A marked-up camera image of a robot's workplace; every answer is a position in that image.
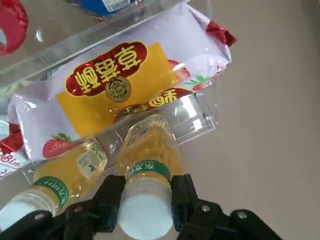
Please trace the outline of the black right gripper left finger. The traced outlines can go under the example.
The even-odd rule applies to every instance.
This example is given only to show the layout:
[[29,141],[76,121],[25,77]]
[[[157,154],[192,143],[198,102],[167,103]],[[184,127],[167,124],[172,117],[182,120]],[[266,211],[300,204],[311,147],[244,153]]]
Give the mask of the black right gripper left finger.
[[108,175],[92,199],[70,205],[53,216],[36,210],[0,234],[2,240],[92,240],[96,233],[111,233],[117,225],[125,177]]

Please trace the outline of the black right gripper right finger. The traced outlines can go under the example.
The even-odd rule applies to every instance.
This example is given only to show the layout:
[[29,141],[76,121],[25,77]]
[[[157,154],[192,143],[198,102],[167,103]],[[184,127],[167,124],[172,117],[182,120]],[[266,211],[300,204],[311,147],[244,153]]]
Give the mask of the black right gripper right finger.
[[247,209],[227,215],[220,205],[198,198],[190,174],[171,180],[171,210],[178,240],[281,240],[260,217]]

